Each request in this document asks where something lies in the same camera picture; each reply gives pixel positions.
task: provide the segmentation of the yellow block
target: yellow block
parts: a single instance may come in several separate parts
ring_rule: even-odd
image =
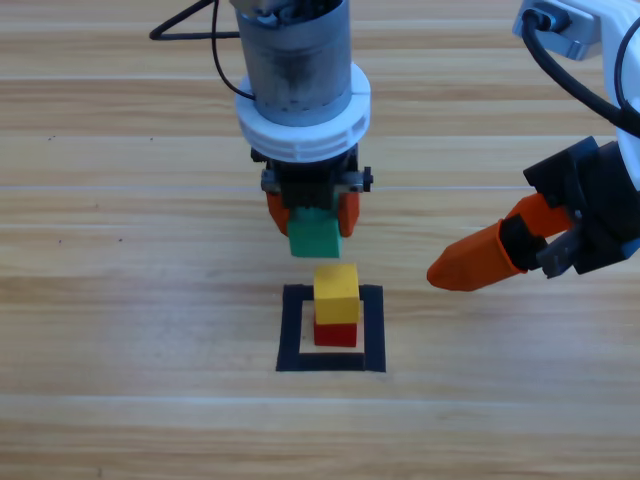
[[[318,325],[357,324],[360,321],[360,285],[355,265],[318,267],[313,278]]]

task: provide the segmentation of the green block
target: green block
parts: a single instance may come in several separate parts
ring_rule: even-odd
[[[287,226],[291,255],[301,258],[340,258],[342,236],[335,212],[297,208]]]

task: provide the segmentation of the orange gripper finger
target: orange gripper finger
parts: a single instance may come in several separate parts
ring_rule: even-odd
[[[507,218],[520,215],[532,235],[551,237],[571,228],[571,220],[562,207],[551,208],[540,193],[520,200]]]
[[[343,193],[338,203],[338,222],[340,235],[348,238],[353,235],[353,230],[360,216],[360,194]]]
[[[502,220],[448,246],[427,280],[443,290],[472,292],[519,273],[500,241]]]
[[[515,215],[522,217],[536,237],[550,237],[571,227],[564,208],[550,208],[539,193],[520,200],[507,218]],[[501,226],[502,220],[450,245],[429,268],[429,283],[444,290],[470,292],[526,273],[513,264],[504,249]]]
[[[269,206],[269,213],[271,218],[276,223],[278,230],[284,236],[287,235],[287,224],[289,223],[290,211],[285,208],[282,201],[282,195],[277,193],[267,193],[267,205]]]

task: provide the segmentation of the stacked blocks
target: stacked blocks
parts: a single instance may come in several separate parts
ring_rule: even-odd
[[[360,321],[360,286],[355,265],[318,267],[313,281],[314,343],[355,347]]]

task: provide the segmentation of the black cable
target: black cable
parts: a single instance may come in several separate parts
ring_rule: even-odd
[[[200,0],[191,5],[186,10],[183,10],[176,16],[170,18],[166,22],[162,23],[159,27],[155,28],[150,34],[149,38],[156,41],[171,41],[171,40],[206,40],[211,38],[212,32],[202,33],[165,33],[170,28],[175,27],[177,24],[185,21],[194,13],[199,12],[205,7],[211,5],[215,0]],[[219,32],[216,33],[216,37],[220,39],[225,38],[240,38],[239,32]]]
[[[622,39],[622,43],[620,44],[620,48],[618,49],[618,55],[616,56],[616,65],[614,69],[614,84],[616,89],[616,99],[620,104],[620,107],[628,108],[633,110],[637,115],[640,113],[631,106],[631,103],[625,98],[624,90],[622,87],[622,66],[624,64],[624,56],[627,53],[627,48],[629,47],[629,43],[631,43],[631,39],[633,36],[640,30],[640,18],[638,18],[627,34]]]
[[[614,126],[625,132],[640,137],[640,116],[636,117],[635,111],[621,109],[607,102],[593,93],[586,86],[569,75],[552,57],[542,45],[536,32],[545,30],[545,25],[540,19],[539,13],[526,11],[522,15],[524,28],[522,38],[536,63],[567,93],[586,105],[595,113],[608,120]]]
[[[222,71],[222,66],[220,65],[220,59],[218,58],[218,45],[216,38],[216,26],[218,23],[218,8],[220,7],[220,0],[214,0],[213,4],[213,17],[211,19],[211,53],[213,54],[213,62],[216,65],[216,70],[218,70],[218,75],[224,82],[224,84],[229,87],[229,89],[234,92],[236,95],[240,95],[241,97],[248,98],[249,100],[255,100],[255,95],[252,95],[247,92],[243,92],[242,90],[236,88],[226,77],[224,72]]]
[[[183,22],[191,15],[196,12],[199,12],[203,8],[211,5],[213,3],[213,18],[211,20],[211,32],[202,32],[202,33],[166,33],[172,27],[175,27],[179,23]],[[229,87],[234,93],[241,95],[250,100],[255,100],[255,96],[238,90],[235,86],[229,82],[227,77],[222,70],[222,66],[220,65],[220,59],[218,58],[218,46],[216,41],[218,39],[228,39],[228,38],[240,38],[240,32],[217,32],[216,27],[218,23],[218,7],[220,5],[219,0],[199,0],[198,2],[191,5],[189,8],[183,10],[179,14],[170,18],[166,22],[162,23],[157,28],[153,29],[149,34],[149,38],[155,41],[171,41],[171,40],[206,40],[211,39],[211,52],[213,54],[213,61],[216,66],[216,70],[218,71],[218,75],[224,82],[224,84]]]

